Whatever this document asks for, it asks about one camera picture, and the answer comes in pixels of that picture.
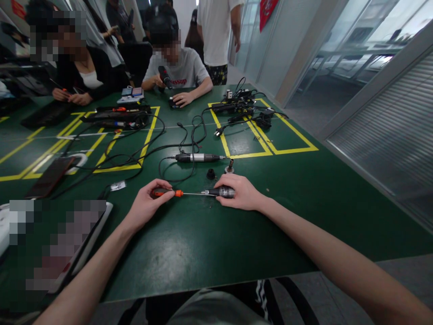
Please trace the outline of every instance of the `plug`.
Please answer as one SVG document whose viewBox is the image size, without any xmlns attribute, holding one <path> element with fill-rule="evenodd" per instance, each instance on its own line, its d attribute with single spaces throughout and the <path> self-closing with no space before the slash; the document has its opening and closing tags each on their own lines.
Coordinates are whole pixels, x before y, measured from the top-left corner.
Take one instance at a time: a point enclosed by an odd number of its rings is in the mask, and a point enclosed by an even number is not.
<svg viewBox="0 0 433 325">
<path fill-rule="evenodd" d="M 224 132 L 224 127 L 217 129 L 214 135 L 219 137 L 223 132 Z"/>
</svg>

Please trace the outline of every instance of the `desk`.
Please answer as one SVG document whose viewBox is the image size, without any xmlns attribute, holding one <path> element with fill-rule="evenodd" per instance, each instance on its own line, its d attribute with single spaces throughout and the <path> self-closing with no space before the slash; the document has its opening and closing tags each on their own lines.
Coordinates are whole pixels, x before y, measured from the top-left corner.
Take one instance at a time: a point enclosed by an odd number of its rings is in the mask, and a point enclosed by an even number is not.
<svg viewBox="0 0 433 325">
<path fill-rule="evenodd" d="M 320 73 L 320 70 L 322 69 L 325 62 L 333 56 L 340 56 L 336 63 L 333 65 L 333 67 L 330 69 L 329 74 L 332 74 L 335 69 L 338 67 L 340 62 L 344 59 L 345 56 L 351 56 L 351 55 L 370 55 L 368 60 L 359 68 L 359 70 L 350 78 L 350 80 L 356 80 L 360 73 L 368 67 L 369 64 L 373 62 L 373 60 L 377 56 L 382 56 L 385 54 L 397 54 L 404 46 L 401 45 L 389 45 L 387 48 L 376 48 L 374 47 L 377 43 L 365 43 L 360 44 L 361 46 L 344 46 L 340 49 L 337 49 L 335 44 L 332 43 L 326 43 L 322 46 L 320 49 L 318 56 L 323 57 L 322 62 L 319 65 L 319 68 L 316 70 L 314 75 L 311 77 L 311 79 L 308 81 L 307 85 L 304 89 L 300 89 L 302 94 L 305 94 L 307 90 L 310 88 L 313 81 L 316 79 L 318 74 Z"/>
<path fill-rule="evenodd" d="M 152 111 L 166 124 L 166 133 L 149 150 L 179 143 L 185 131 L 176 123 L 181 122 L 190 132 L 191 119 L 209 103 L 220 101 L 227 88 L 233 89 L 233 86 L 214 87 L 209 94 L 182 110 L 171 110 L 166 94 L 146 94 Z M 0 203 L 23 198 L 49 164 L 50 159 L 46 157 L 62 152 L 67 140 L 59 142 L 56 135 L 77 134 L 85 127 L 77 117 L 98 106 L 113 105 L 118 97 L 119 94 L 112 94 L 88 107 L 78 108 L 58 127 L 37 130 L 21 127 L 19 121 L 31 113 L 31 106 L 2 121 Z M 38 100 L 38 105 L 43 105 L 48 99 L 45 102 L 41 98 Z M 207 138 L 201 143 L 201 152 L 232 156 L 236 174 L 248 177 L 260 192 L 374 261 L 433 252 L 433 236 L 293 121 L 284 122 L 276 117 L 268 131 L 246 123 L 235 125 L 226 128 L 224 138 L 216 138 L 213 135 L 215 118 L 222 123 L 228 117 L 224 114 L 213 116 L 210 112 L 204 114 Z M 160 122 L 154 125 L 152 137 L 160 127 Z M 104 132 L 98 128 L 90 129 L 88 133 L 95 135 L 81 137 L 81 141 L 72 147 L 73 152 L 87 150 L 87 166 L 96 165 L 113 139 L 112 132 Z M 112 153 L 134 152 L 145 143 L 148 135 L 149 130 L 144 130 L 124 142 L 119 141 L 114 144 Z M 177 148 L 170 148 L 149 156 L 137 178 L 127 182 L 125 189 L 110 194 L 108 201 L 114 204 L 114 209 L 93 253 L 126 215 L 139 188 L 158 177 L 159 161 L 176 153 Z M 227 165 L 227 160 L 198 163 L 194 176 L 177 188 L 190 192 L 212 187 L 214 182 L 206 178 L 207 170 L 213 168 L 219 177 Z M 95 199 L 106 184 L 121 181 L 137 171 L 131 168 L 97 173 L 61 199 Z M 166 170 L 165 176 L 186 176 L 190 168 L 189 164 L 175 163 Z M 65 176 L 56 191 L 83 175 L 79 171 L 76 175 Z M 59 222 L 64 218 L 59 212 Z M 40 264 L 41 244 L 50 243 L 50 233 L 55 232 L 56 227 L 56 224 L 40 220 L 34 223 L 33 235 L 26 238 L 25 245 L 10 249 L 8 258 L 0 266 L 0 308 L 8 308 L 9 304 L 14 311 L 41 307 L 34 302 L 36 293 L 24 291 L 24 278 L 31 277 L 32 268 Z M 185 196 L 162 206 L 134 237 L 119 261 L 102 301 L 148 297 L 315 270 L 306 255 L 259 213 L 225 208 L 209 197 Z"/>
</svg>

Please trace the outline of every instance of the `pixelated blur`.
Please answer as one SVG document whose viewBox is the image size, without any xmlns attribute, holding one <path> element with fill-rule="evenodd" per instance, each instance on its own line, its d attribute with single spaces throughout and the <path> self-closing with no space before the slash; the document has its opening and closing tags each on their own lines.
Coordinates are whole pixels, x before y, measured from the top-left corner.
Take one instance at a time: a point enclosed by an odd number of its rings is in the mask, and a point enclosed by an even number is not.
<svg viewBox="0 0 433 325">
<path fill-rule="evenodd" d="M 5 255 L 11 267 L 0 274 L 10 311 L 17 311 L 14 306 L 23 297 L 39 306 L 105 209 L 104 200 L 10 201 Z"/>
</svg>

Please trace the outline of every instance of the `small black cap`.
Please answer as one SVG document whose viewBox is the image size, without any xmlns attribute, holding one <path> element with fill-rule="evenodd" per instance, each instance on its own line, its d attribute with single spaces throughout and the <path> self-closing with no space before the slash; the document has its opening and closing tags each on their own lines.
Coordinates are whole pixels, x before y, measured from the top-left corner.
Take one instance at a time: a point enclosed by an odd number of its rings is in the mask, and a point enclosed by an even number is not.
<svg viewBox="0 0 433 325">
<path fill-rule="evenodd" d="M 206 177 L 208 179 L 215 179 L 215 171 L 211 168 L 207 171 Z"/>
</svg>

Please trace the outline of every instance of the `black jacket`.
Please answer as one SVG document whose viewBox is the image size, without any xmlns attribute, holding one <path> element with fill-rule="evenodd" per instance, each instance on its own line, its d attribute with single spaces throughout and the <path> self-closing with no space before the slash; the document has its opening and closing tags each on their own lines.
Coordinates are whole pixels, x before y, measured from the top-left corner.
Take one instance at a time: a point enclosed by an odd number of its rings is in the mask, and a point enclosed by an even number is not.
<svg viewBox="0 0 433 325">
<path fill-rule="evenodd" d="M 74 62 L 71 61 L 70 56 L 63 54 L 59 55 L 59 61 L 56 62 L 56 82 L 61 87 L 66 88 L 70 93 L 75 93 L 73 87 L 78 87 L 88 92 L 93 100 L 98 100 L 111 93 L 121 91 L 122 88 L 126 88 L 129 85 L 128 77 L 125 72 L 114 69 L 111 66 L 108 55 L 103 50 L 89 46 L 87 49 L 95 65 L 97 79 L 101 81 L 103 85 L 96 89 L 88 89 L 84 85 L 83 79 Z"/>
</svg>

